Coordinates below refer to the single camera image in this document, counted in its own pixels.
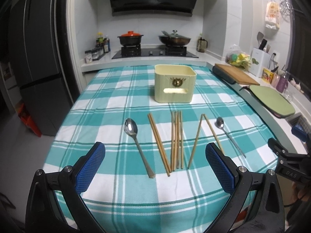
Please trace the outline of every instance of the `green cutting board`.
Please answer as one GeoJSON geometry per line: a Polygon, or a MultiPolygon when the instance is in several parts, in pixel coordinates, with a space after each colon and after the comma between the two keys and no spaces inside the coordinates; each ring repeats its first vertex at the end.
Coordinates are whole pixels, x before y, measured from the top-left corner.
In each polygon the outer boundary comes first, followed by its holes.
{"type": "Polygon", "coordinates": [[[281,118],[295,114],[295,109],[278,91],[270,87],[251,85],[249,89],[272,112],[281,118]]]}

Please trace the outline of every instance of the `black glass cooktop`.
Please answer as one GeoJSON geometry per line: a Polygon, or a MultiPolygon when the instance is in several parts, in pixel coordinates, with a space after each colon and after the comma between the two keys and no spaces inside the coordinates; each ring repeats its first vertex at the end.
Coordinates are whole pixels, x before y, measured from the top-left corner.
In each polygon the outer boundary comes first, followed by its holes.
{"type": "Polygon", "coordinates": [[[187,51],[185,46],[171,46],[163,48],[140,48],[140,46],[122,47],[112,59],[129,57],[188,57],[198,58],[198,56],[187,51]]]}

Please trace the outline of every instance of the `floor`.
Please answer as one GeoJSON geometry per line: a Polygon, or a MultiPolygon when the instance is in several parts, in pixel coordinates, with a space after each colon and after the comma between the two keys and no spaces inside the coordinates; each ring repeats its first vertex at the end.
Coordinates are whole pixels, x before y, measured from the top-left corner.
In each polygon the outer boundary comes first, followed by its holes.
{"type": "Polygon", "coordinates": [[[22,223],[33,176],[43,167],[53,139],[37,137],[7,109],[0,113],[0,193],[16,207],[8,208],[9,214],[22,223]]]}

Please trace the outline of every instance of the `metal bolt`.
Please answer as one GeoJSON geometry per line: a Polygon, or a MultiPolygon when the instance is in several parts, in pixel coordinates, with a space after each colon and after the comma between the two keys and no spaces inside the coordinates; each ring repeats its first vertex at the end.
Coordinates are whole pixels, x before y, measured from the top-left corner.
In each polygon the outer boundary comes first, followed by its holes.
{"type": "Polygon", "coordinates": [[[273,171],[272,169],[269,169],[269,170],[268,170],[268,173],[269,173],[270,175],[275,175],[275,171],[273,171]]]}
{"type": "Polygon", "coordinates": [[[247,171],[247,168],[245,166],[240,166],[238,168],[241,172],[246,172],[247,171]]]}
{"type": "Polygon", "coordinates": [[[43,173],[43,170],[42,170],[42,169],[39,169],[39,170],[36,171],[36,175],[37,175],[37,176],[41,175],[42,173],[43,173]]]}
{"type": "Polygon", "coordinates": [[[72,166],[65,166],[65,167],[64,167],[64,171],[65,171],[65,172],[70,172],[72,169],[73,169],[72,166]]]}

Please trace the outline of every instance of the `stove burner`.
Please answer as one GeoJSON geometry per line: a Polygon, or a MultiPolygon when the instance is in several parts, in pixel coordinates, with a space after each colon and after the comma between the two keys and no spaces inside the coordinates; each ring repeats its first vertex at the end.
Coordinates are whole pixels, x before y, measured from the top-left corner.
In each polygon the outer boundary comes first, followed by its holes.
{"type": "Polygon", "coordinates": [[[187,47],[186,46],[165,46],[165,55],[186,56],[187,47]]]}
{"type": "Polygon", "coordinates": [[[139,57],[142,54],[140,45],[138,46],[123,46],[121,47],[122,57],[139,57]]]}

